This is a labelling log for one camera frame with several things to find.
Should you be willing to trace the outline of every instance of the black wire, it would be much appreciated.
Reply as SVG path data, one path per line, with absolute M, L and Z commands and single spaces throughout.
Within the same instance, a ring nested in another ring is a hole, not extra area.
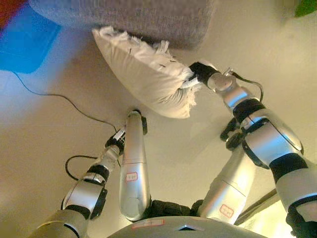
M 256 85 L 259 87 L 260 91 L 261 91 L 261 95 L 260 95 L 260 102 L 262 102 L 263 100 L 263 96 L 264 96 L 264 89 L 263 89 L 263 86 L 258 83 L 258 82 L 255 82 L 255 81 L 252 81 L 252 80 L 247 80 L 247 79 L 244 79 L 243 77 L 241 77 L 240 75 L 238 75 L 236 72 L 232 72 L 232 75 L 235 76 L 236 78 L 240 79 L 241 81 L 244 81 L 246 83 L 251 83 L 253 85 Z
M 75 176 L 73 176 L 70 172 L 69 172 L 69 170 L 68 170 L 68 163 L 69 163 L 69 161 L 71 161 L 72 159 L 74 159 L 74 158 L 78 158 L 78 157 L 83 157 L 83 158 L 88 158 L 88 159 L 97 159 L 97 157 L 93 157 L 93 156 L 87 156 L 87 155 L 74 155 L 74 156 L 72 156 L 72 157 L 70 157 L 67 161 L 66 161 L 66 163 L 65 163 L 65 170 L 66 170 L 66 173 L 68 174 L 68 176 L 70 176 L 73 180 L 78 180 L 78 178 L 76 178 Z
M 81 111 L 68 97 L 66 97 L 66 96 L 64 96 L 64 95 L 61 95 L 61 94 L 55 94 L 55 93 L 47 93 L 47 94 L 36 93 L 36 92 L 32 91 L 31 89 L 29 89 L 29 88 L 24 84 L 24 82 L 22 81 L 22 79 L 20 78 L 20 76 L 19 76 L 16 72 L 13 72 L 13 71 L 12 71 L 12 73 L 20 80 L 20 82 L 22 83 L 22 85 L 24 86 L 24 88 L 25 88 L 26 90 L 28 90 L 30 93 L 33 93 L 33 94 L 38 95 L 38 96 L 57 96 L 57 97 L 62 97 L 62 98 L 64 98 L 64 99 L 66 99 L 71 105 L 73 105 L 73 107 L 74 107 L 77 111 L 79 111 L 82 115 L 84 115 L 84 116 L 86 116 L 86 117 L 88 117 L 88 118 L 90 118 L 90 119 L 92 119 L 92 120 L 96 120 L 96 121 L 99 121 L 99 122 L 102 122 L 102 123 L 105 123 L 105 124 L 108 124 L 108 125 L 112 126 L 113 129 L 115 130 L 115 133 L 117 133 L 117 129 L 115 128 L 115 126 L 114 126 L 113 124 L 111 124 L 111 123 L 109 123 L 109 122 L 107 122 L 107 121 L 105 121 L 105 120 L 97 119 L 97 118 L 95 118 L 95 117 L 92 117 L 92 116 L 90 116 L 90 115 L 84 113 L 84 112 Z

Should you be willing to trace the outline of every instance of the green plant leaf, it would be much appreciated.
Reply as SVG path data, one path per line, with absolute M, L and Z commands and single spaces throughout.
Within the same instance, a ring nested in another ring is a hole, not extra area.
M 305 16 L 317 10 L 317 0 L 302 0 L 295 11 L 295 17 Z

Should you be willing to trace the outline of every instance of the white pillow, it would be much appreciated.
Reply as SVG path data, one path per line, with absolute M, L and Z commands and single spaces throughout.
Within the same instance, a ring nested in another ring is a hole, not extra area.
M 181 89 L 193 72 L 169 54 L 167 41 L 152 47 L 110 26 L 94 29 L 93 35 L 113 73 L 134 97 L 162 116 L 190 116 L 200 86 Z

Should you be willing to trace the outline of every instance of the beige floor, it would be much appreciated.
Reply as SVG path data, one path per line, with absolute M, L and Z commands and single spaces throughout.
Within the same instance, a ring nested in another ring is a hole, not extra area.
M 264 104 L 293 128 L 306 156 L 316 162 L 317 14 L 290 18 L 289 2 L 221 1 L 200 47 L 172 53 L 185 64 L 204 58 L 219 70 L 231 66 L 261 82 Z M 90 33 L 63 29 L 44 64 L 21 77 L 33 90 L 67 95 L 85 112 L 118 127 L 129 110 L 139 108 L 148 118 L 145 144 L 154 199 L 191 206 L 230 156 L 219 139 L 230 120 L 220 98 L 203 88 L 189 119 L 161 117 L 123 88 Z M 0 71 L 1 236 L 27 237 L 58 209 L 73 184 L 64 172 L 65 160 L 98 155 L 112 133 L 65 100 L 31 95 L 12 73 Z M 70 169 L 79 175 L 90 162 L 74 160 Z M 118 210 L 118 176 L 117 168 L 103 214 L 90 224 L 90 237 L 105 238 L 128 224 Z M 270 172 L 258 169 L 247 206 L 273 188 Z

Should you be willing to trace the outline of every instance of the gray sofa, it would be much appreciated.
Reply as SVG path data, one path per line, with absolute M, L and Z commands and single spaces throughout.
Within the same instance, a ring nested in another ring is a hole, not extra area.
M 111 25 L 150 43 L 190 49 L 204 37 L 215 0 L 29 0 L 53 22 L 90 30 Z

